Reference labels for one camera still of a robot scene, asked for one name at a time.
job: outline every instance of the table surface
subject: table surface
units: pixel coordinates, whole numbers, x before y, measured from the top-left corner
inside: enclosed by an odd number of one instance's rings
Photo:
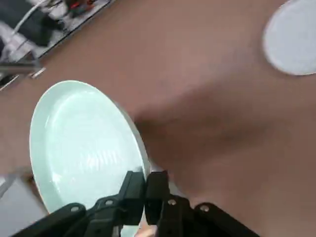
[[[154,161],[192,203],[210,201],[262,236],[316,232],[316,76],[262,53],[284,0],[120,0],[0,94],[0,173],[29,165],[33,109],[66,79],[134,118]]]

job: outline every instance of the screw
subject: screw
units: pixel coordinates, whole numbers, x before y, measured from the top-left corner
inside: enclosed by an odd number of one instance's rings
[[[113,201],[112,200],[107,200],[106,202],[105,202],[105,205],[106,206],[110,206],[110,205],[112,205],[113,204]]]
[[[177,202],[175,200],[173,200],[173,199],[170,199],[168,201],[168,204],[174,206],[175,204],[177,204]]]
[[[78,210],[79,210],[79,207],[77,207],[77,206],[73,206],[73,207],[70,209],[71,212],[75,212],[75,211],[78,211]]]
[[[46,70],[46,68],[41,68],[41,69],[37,70],[36,72],[30,74],[30,76],[31,76],[31,78],[35,79],[35,78],[37,78],[40,74],[42,74],[45,70]]]
[[[208,212],[208,211],[209,211],[209,207],[206,206],[206,205],[202,205],[199,209],[200,209],[201,211],[204,211],[204,212]]]

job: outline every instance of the white cable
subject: white cable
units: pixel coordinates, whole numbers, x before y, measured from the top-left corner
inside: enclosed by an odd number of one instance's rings
[[[8,46],[11,44],[13,37],[15,34],[20,30],[20,27],[23,25],[23,23],[33,14],[33,12],[38,9],[44,2],[47,0],[40,0],[38,3],[36,3],[24,16],[23,18],[19,21],[19,23],[16,25],[14,28],[11,36],[9,37],[8,42],[5,44],[3,52],[8,48]]]

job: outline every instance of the ceramic plate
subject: ceramic plate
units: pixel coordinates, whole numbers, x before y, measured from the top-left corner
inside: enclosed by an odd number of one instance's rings
[[[316,1],[282,5],[267,24],[263,48],[267,60],[285,73],[316,73]]]
[[[49,212],[119,192],[126,172],[149,173],[144,144],[128,115],[97,88],[63,81],[40,98],[31,122],[30,157]],[[124,227],[131,237],[137,227]]]

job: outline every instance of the black metal bracket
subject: black metal bracket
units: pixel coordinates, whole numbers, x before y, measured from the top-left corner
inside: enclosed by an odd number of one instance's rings
[[[191,208],[186,198],[171,195],[166,171],[151,173],[146,183],[143,172],[129,171],[117,195],[89,210],[66,205],[14,237],[119,237],[122,226],[139,225],[144,207],[148,224],[157,225],[155,237],[259,237],[211,203]]]

